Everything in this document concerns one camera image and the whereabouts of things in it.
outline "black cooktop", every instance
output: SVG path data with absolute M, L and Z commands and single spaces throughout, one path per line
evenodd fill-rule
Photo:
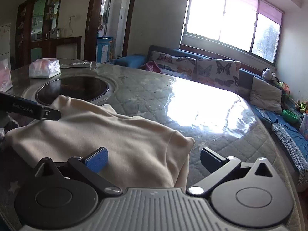
M 52 104 L 59 95 L 90 102 L 106 94 L 108 89 L 108 84 L 96 77 L 65 77 L 44 85 L 36 92 L 35 98 L 37 102 L 46 106 Z

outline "beige sweater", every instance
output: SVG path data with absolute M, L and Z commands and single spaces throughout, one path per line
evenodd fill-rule
M 35 120 L 5 136 L 30 166 L 43 157 L 54 162 L 85 157 L 104 146 L 108 164 L 99 174 L 120 188 L 185 190 L 193 138 L 142 117 L 119 115 L 110 105 L 99 107 L 60 95 L 51 107 L 61 111 L 60 120 Z

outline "plush toy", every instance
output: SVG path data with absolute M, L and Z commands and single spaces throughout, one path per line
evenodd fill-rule
M 278 80 L 278 78 L 276 77 L 276 74 L 275 74 L 275 73 L 272 73 L 272 80 L 273 80 L 274 84 L 276 84 L 276 85 L 278 85 L 278 83 L 280 82 L 280 81 Z
M 300 100 L 297 100 L 295 109 L 299 110 L 299 112 L 301 112 L 302 114 L 308 113 L 308 101 L 301 103 Z
M 262 77 L 263 77 L 265 80 L 267 80 L 267 81 L 269 81 L 269 82 L 271 82 L 271 83 L 274 83 L 274 84 L 276 84 L 276 85 L 279 85 L 278 83 L 279 83 L 280 81 L 279 81 L 278 78 L 276 77 L 276 74 L 275 74 L 275 73 L 271 73 L 271 70 L 270 70 L 269 68 L 262 70 Z
M 262 77 L 267 81 L 271 81 L 273 76 L 272 76 L 270 69 L 267 68 L 267 69 L 263 70 Z
M 285 91 L 285 93 L 287 94 L 287 95 L 290 95 L 291 94 L 291 91 L 290 91 L 290 89 L 289 89 L 289 86 L 286 84 L 286 83 L 282 83 L 282 89 Z

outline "wooden cabinet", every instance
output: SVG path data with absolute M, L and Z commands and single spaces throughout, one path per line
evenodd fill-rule
M 33 16 L 43 16 L 46 0 L 38 0 L 34 3 Z
M 46 39 L 31 42 L 30 62 L 38 58 L 56 58 L 57 46 L 76 43 L 77 59 L 80 60 L 81 36 Z
M 44 41 L 48 31 L 52 27 L 57 27 L 60 3 L 61 0 L 27 0 L 18 7 L 15 34 L 15 68 L 30 64 L 32 42 Z M 44 55 L 44 53 L 48 53 L 44 50 L 45 46 L 44 43 L 42 47 L 43 58 L 49 57 Z

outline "window frame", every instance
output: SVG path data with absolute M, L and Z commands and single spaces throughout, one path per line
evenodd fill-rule
M 224 4 L 224 14 L 225 14 L 226 1 L 227 0 L 225 0 L 225 4 Z M 281 40 L 281 32 L 282 32 L 282 23 L 283 23 L 284 11 L 282 11 L 281 9 L 279 9 L 276 6 L 272 5 L 271 3 L 267 2 L 266 0 L 261 0 L 261 1 L 263 1 L 264 3 L 267 3 L 268 5 L 272 6 L 273 8 L 275 8 L 276 10 L 281 12 L 281 24 L 280 24 L 280 30 L 279 30 L 279 35 L 278 35 L 277 49 L 276 49 L 276 53 L 275 53 L 274 61 L 273 62 L 270 62 L 270 61 L 268 61 L 268 60 L 266 60 L 266 59 L 264 59 L 264 58 L 262 58 L 262 57 L 260 57 L 260 56 L 258 56 L 256 54 L 252 53 L 252 49 L 253 49 L 253 45 L 254 45 L 254 40 L 255 40 L 255 36 L 256 36 L 256 30 L 257 30 L 257 21 L 258 21 L 258 16 L 259 16 L 260 0 L 258 0 L 258 9 L 257 9 L 256 22 L 255 22 L 255 25 L 254 25 L 254 34 L 252 36 L 249 52 L 247 52 L 247 51 L 245 51 L 243 49 L 237 48 L 235 46 L 232 46 L 230 44 L 224 43 L 222 41 L 219 41 L 220 35 L 219 35 L 218 40 L 215 40 L 215 39 L 212 39 L 212 38 L 208 38 L 208 37 L 205 37 L 205 36 L 201 36 L 201 35 L 197 35 L 197 34 L 193 34 L 193 33 L 187 32 L 187 24 L 188 24 L 188 20 L 189 20 L 189 12 L 190 12 L 190 7 L 191 7 L 192 0 L 189 0 L 189 3 L 188 3 L 188 10 L 187 10 L 187 15 L 186 15 L 186 20 L 185 20 L 185 27 L 184 27 L 184 34 L 185 35 L 190 35 L 190 36 L 195 36 L 195 37 L 198 37 L 198 38 L 203 38 L 205 40 L 210 40 L 210 41 L 213 41 L 213 42 L 216 42 L 216 43 L 220 43 L 220 44 L 225 45 L 227 47 L 231 47 L 233 49 L 236 49 L 236 50 L 239 50 L 239 51 L 244 52 L 246 54 L 249 54 L 249 55 L 251 55 L 251 56 L 253 56 L 255 58 L 258 58 L 258 59 L 262 60 L 263 62 L 266 62 L 267 64 L 270 64 L 271 66 L 275 66 L 275 63 L 276 63 L 277 57 L 278 57 L 279 48 L 280 48 L 280 40 Z

